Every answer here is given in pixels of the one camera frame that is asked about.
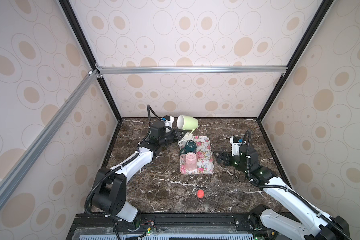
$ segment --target red ball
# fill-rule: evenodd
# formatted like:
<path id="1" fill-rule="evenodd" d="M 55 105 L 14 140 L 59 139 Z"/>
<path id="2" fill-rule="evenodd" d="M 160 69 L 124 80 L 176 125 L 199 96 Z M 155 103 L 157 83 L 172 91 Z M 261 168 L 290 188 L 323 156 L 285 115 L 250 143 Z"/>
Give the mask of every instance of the red ball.
<path id="1" fill-rule="evenodd" d="M 199 189 L 197 191 L 197 197 L 200 199 L 202 199 L 204 197 L 204 191 L 202 189 Z"/>

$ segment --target red wire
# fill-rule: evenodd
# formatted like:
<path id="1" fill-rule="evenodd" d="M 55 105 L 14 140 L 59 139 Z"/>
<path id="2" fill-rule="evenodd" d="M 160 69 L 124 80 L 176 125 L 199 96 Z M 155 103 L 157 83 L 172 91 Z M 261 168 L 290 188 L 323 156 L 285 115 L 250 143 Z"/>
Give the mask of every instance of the red wire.
<path id="1" fill-rule="evenodd" d="M 151 225 L 151 224 L 148 224 L 148 223 L 144 223 L 144 224 L 140 224 L 140 225 L 150 225 L 150 226 L 156 228 L 154 225 Z"/>

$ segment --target aluminum frame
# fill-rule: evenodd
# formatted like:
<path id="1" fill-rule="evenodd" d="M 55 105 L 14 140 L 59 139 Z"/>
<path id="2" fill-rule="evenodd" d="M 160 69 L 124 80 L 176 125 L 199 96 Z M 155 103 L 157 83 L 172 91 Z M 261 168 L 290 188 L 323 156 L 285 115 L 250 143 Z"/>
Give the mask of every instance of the aluminum frame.
<path id="1" fill-rule="evenodd" d="M 258 116 L 258 119 L 262 121 L 265 115 L 268 113 L 269 109 L 271 108 L 272 104 L 274 103 L 275 99 L 277 98 L 278 94 L 280 93 L 284 83 L 287 81 L 289 75 L 294 70 L 294 67 L 307 50 L 308 44 L 311 42 L 313 36 L 316 34 L 317 30 L 319 29 L 321 23 L 323 22 L 324 18 L 326 17 L 327 13 L 334 5 L 336 0 L 323 0 L 317 9 L 312 21 L 310 22 L 307 30 L 305 31 L 301 41 L 299 42 L 298 46 L 296 47 L 295 52 L 293 53 L 291 59 L 288 62 L 288 70 L 285 74 L 282 74 L 277 82 L 276 86 L 273 88 L 271 95 L 268 97 L 267 102 L 265 103 L 263 109 Z"/>
<path id="2" fill-rule="evenodd" d="M 99 67 L 100 74 L 122 73 L 285 73 L 287 66 Z"/>
<path id="3" fill-rule="evenodd" d="M 0 183 L 0 210 L 10 198 L 16 187 L 23 180 L 29 169 L 36 162 L 52 137 L 59 130 L 69 114 L 75 108 L 81 97 L 87 91 L 91 83 L 99 77 L 97 70 L 91 70 L 84 80 L 73 91 L 67 101 L 58 110 L 55 116 L 39 134 L 33 144 L 23 154 L 22 158 L 14 166 L 11 172 Z"/>
<path id="4" fill-rule="evenodd" d="M 96 64 L 95 57 L 93 56 L 91 48 L 90 48 L 88 41 L 84 35 L 84 32 L 82 31 L 82 29 L 80 27 L 80 23 L 77 20 L 77 17 L 73 11 L 73 8 L 72 8 L 69 0 L 56 0 L 57 4 L 58 4 L 58 2 L 60 3 L 61 9 L 64 12 L 65 16 L 67 17 L 69 24 L 71 25 L 72 31 L 74 32 L 76 39 L 79 42 L 81 49 L 83 50 L 85 57 L 87 58 L 87 60 L 89 62 L 89 65 L 91 66 L 92 69 L 98 69 L 98 65 Z M 113 100 L 112 95 L 109 91 L 109 88 L 107 87 L 107 84 L 106 84 L 104 78 L 102 77 L 102 75 L 100 75 L 98 77 L 97 81 L 99 82 L 101 90 L 103 91 L 117 121 L 120 121 L 122 117 L 120 115 L 119 110 L 117 109 L 116 103 Z"/>

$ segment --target metal rail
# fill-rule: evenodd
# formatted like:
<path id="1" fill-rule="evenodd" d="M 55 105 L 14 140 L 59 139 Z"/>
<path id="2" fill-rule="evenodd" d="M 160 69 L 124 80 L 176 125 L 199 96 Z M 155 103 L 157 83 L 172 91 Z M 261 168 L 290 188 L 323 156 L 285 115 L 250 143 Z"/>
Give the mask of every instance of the metal rail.
<path id="1" fill-rule="evenodd" d="M 121 73 L 285 73 L 287 66 L 99 67 L 100 74 Z"/>
<path id="2" fill-rule="evenodd" d="M 41 155 L 49 141 L 59 130 L 61 125 L 67 119 L 73 108 L 77 105 L 83 94 L 87 91 L 91 83 L 99 75 L 97 70 L 89 72 L 84 80 L 62 105 L 55 114 L 53 119 L 47 124 L 43 131 L 39 134 L 36 141 L 27 149 L 22 158 L 18 161 L 13 170 L 0 183 L 0 210 L 10 198 L 16 187 L 23 180 L 29 169 Z"/>

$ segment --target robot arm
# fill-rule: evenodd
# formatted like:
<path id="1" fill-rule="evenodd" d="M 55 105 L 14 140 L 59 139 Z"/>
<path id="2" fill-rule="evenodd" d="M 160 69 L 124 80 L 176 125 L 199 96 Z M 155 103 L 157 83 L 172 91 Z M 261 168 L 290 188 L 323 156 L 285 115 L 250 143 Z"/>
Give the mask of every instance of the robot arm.
<path id="1" fill-rule="evenodd" d="M 162 147 L 178 142 L 186 131 L 172 129 L 173 117 L 165 116 L 161 121 L 150 123 L 149 135 L 139 144 L 137 151 L 120 164 L 110 169 L 102 167 L 96 174 L 92 194 L 87 199 L 106 213 L 106 217 L 125 220 L 130 230 L 140 225 L 140 211 L 126 201 L 127 182 L 144 165 L 158 156 Z"/>
<path id="2" fill-rule="evenodd" d="M 301 222 L 298 223 L 279 215 L 269 207 L 260 204 L 250 212 L 250 224 L 255 230 L 262 227 L 271 228 L 292 240 L 350 240 L 349 226 L 343 218 L 340 216 L 333 218 L 316 208 L 294 192 L 272 170 L 261 166 L 256 150 L 249 146 L 250 134 L 248 134 L 248 143 L 245 142 L 245 136 L 239 140 L 231 137 L 231 155 L 227 152 L 218 154 L 214 152 L 217 163 L 234 166 L 237 170 L 244 172 L 250 183 L 278 200 Z"/>

